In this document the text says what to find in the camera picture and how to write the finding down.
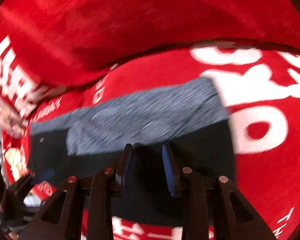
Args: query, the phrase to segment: gray cloth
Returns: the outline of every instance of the gray cloth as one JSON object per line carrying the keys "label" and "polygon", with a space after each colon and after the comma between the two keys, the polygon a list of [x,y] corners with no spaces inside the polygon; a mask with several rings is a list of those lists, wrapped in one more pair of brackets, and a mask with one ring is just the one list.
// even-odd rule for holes
{"label": "gray cloth", "polygon": [[201,77],[33,123],[31,134],[69,129],[69,155],[101,154],[121,151],[126,143],[167,141],[227,119],[212,81]]}

